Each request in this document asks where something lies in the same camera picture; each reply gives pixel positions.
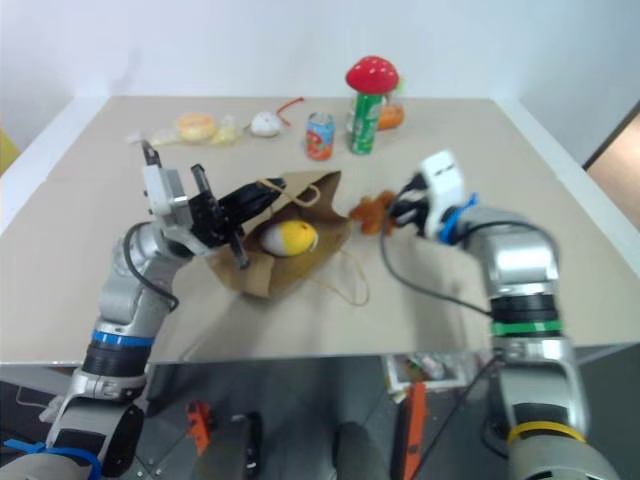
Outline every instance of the orange tool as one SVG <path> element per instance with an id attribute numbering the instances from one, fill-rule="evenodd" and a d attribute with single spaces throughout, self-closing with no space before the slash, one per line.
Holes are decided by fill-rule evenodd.
<path id="1" fill-rule="evenodd" d="M 411 480 L 420 463 L 420 448 L 424 436 L 424 422 L 427 419 L 427 387 L 423 382 L 414 383 L 409 389 L 406 404 L 406 449 L 402 464 L 403 480 Z"/>
<path id="2" fill-rule="evenodd" d="M 198 455 L 202 455 L 202 452 L 211 443 L 213 428 L 211 409 L 207 403 L 196 400 L 187 405 L 187 417 L 189 419 L 189 436 L 193 437 Z"/>

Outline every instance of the paper bag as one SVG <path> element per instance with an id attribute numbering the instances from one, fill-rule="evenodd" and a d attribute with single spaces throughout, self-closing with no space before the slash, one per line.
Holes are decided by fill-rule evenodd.
<path id="1" fill-rule="evenodd" d="M 247 236 L 243 243 L 251 262 L 248 268 L 238 269 L 228 246 L 209 260 L 220 281 L 233 290 L 263 298 L 281 295 L 305 280 L 349 239 L 350 220 L 338 215 L 331 206 L 340 182 L 340 172 L 295 172 L 282 177 L 287 182 L 286 192 L 290 195 L 309 201 L 316 195 L 309 188 L 313 184 L 320 191 L 320 199 L 305 208 L 281 196 L 274 204 L 273 217 L 267 210 L 257 226 L 253 226 L 257 222 L 245 224 Z M 318 244 L 313 251 L 281 258 L 262 249 L 259 238 L 264 229 L 285 220 L 304 220 L 314 226 L 318 232 Z"/>

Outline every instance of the red cord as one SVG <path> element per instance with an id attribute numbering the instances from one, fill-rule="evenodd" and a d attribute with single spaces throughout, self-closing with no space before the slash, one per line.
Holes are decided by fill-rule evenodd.
<path id="1" fill-rule="evenodd" d="M 283 110 L 289 108 L 291 105 L 295 105 L 298 102 L 304 102 L 304 97 L 298 97 L 295 100 L 291 100 L 289 103 L 285 103 L 276 112 L 276 115 L 278 116 L 278 118 L 280 118 L 280 120 L 282 120 L 282 123 L 284 123 L 287 127 L 290 127 L 291 124 L 289 123 L 289 121 L 286 118 L 284 118 L 282 115 L 280 115 L 280 112 L 282 112 Z"/>

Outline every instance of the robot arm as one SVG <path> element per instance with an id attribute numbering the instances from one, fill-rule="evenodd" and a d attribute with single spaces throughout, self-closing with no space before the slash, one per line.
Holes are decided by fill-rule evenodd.
<path id="1" fill-rule="evenodd" d="M 11 446 L 34 453 L 0 472 L 8 479 L 85 479 L 122 475 L 131 465 L 143 412 L 133 401 L 145 384 L 145 367 L 164 319 L 178 306 L 171 293 L 176 272 L 193 256 L 214 254 L 229 244 L 240 268 L 248 265 L 242 224 L 279 196 L 248 184 L 219 201 L 204 169 L 192 173 L 200 193 L 188 199 L 177 170 L 164 169 L 158 153 L 143 143 L 145 195 L 154 220 L 133 226 L 113 251 L 102 288 L 99 317 L 82 367 L 73 373 L 46 444 Z M 270 179 L 284 188 L 282 179 Z"/>
<path id="2" fill-rule="evenodd" d="M 411 200 L 402 195 L 413 191 Z M 423 196 L 416 199 L 415 194 Z M 462 175 L 447 151 L 427 158 L 391 207 L 429 239 L 456 245 L 480 264 L 501 361 L 492 416 L 509 432 L 511 480 L 616 480 L 609 462 L 585 443 L 589 413 L 573 347 L 555 296 L 558 248 L 513 212 L 464 199 Z"/>

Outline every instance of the beige tabletop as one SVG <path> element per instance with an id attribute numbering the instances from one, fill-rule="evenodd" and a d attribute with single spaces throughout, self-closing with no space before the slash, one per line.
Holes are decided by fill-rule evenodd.
<path id="1" fill-rule="evenodd" d="M 0 362 L 78 363 L 97 314 L 97 299 L 117 238 L 147 220 L 143 158 L 125 138 L 170 127 L 182 113 L 201 111 L 247 123 L 286 99 L 112 98 L 87 126 L 0 237 Z M 548 229 L 561 247 L 560 306 L 579 345 L 640 339 L 640 280 L 558 182 L 516 127 L 489 100 L 409 100 L 406 123 L 379 134 L 372 155 L 349 153 L 345 135 L 333 157 L 307 159 L 309 113 L 334 114 L 344 131 L 347 99 L 310 99 L 286 111 L 292 126 L 272 139 L 247 136 L 231 147 L 165 146 L 166 167 L 180 170 L 195 192 L 189 167 L 201 163 L 214 194 L 256 178 L 294 170 L 341 170 L 336 211 L 347 214 L 362 195 L 402 186 L 425 157 L 444 148 L 456 155 L 469 191 Z M 156 362 L 207 361 L 401 352 L 455 351 L 488 345 L 486 318 L 408 291 L 385 271 L 377 242 L 354 229 L 347 250 L 363 265 L 371 300 L 353 307 L 314 282 L 284 298 L 249 298 L 222 286 L 203 259 L 176 276 L 180 308 L 156 341 Z M 409 278 L 486 307 L 479 270 L 463 252 L 397 232 L 392 261 Z M 348 260 L 332 258 L 316 276 L 361 292 Z"/>

